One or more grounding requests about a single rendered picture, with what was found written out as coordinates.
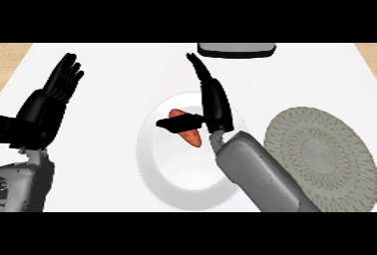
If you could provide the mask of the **round grey woven placemat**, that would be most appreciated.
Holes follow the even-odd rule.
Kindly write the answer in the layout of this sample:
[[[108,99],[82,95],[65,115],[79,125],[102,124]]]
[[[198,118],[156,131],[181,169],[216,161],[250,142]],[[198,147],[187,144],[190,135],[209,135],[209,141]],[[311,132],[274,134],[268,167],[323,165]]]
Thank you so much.
[[[317,108],[290,108],[269,123],[263,146],[321,211],[373,209],[377,164],[343,120]]]

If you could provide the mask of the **orange sweet potato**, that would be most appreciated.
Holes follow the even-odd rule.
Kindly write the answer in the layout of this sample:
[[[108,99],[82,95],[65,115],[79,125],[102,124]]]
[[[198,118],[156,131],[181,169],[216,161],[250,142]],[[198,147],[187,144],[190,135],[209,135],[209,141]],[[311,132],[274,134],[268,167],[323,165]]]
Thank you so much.
[[[172,109],[170,111],[170,117],[175,118],[178,116],[185,115],[187,112],[179,109]],[[191,129],[188,131],[181,132],[181,137],[185,139],[185,141],[194,146],[201,147],[201,138],[198,131],[195,129]]]

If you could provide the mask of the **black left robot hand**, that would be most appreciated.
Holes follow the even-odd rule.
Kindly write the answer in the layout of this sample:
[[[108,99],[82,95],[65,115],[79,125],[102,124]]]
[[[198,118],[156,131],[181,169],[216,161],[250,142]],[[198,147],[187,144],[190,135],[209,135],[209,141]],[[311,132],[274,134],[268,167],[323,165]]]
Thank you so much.
[[[0,143],[11,148],[39,150],[52,143],[85,76],[77,55],[67,53],[59,61],[46,85],[28,97],[15,118],[0,116]]]

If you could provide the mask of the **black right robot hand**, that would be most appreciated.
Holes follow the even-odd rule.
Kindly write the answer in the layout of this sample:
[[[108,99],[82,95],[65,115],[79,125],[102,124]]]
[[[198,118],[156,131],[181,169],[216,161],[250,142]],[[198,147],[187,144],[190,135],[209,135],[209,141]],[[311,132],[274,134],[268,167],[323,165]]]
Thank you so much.
[[[184,114],[157,121],[157,126],[179,133],[206,125],[207,131],[234,131],[231,106],[219,80],[210,75],[207,67],[195,54],[187,54],[200,80],[203,115]]]

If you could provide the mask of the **white oval plate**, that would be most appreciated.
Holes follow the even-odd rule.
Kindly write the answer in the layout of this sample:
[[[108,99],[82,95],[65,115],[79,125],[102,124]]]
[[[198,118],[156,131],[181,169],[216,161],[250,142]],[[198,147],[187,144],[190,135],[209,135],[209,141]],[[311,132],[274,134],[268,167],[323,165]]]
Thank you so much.
[[[198,130],[200,147],[178,133],[157,127],[172,110],[201,115],[200,92],[167,98],[151,111],[138,138],[141,176],[156,198],[182,211],[225,211],[238,186],[228,180],[215,162],[207,128]]]

